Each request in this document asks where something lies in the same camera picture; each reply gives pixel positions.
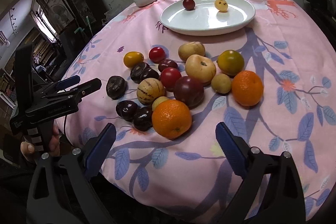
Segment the person's left hand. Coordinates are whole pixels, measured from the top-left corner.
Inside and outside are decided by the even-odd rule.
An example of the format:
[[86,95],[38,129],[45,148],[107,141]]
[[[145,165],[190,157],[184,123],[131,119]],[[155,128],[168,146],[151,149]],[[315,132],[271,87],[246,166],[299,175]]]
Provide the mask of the person's left hand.
[[[53,126],[53,135],[49,143],[49,154],[51,156],[60,155],[59,128],[56,124]],[[35,147],[26,139],[21,143],[21,153],[28,160],[32,161],[35,157]]]

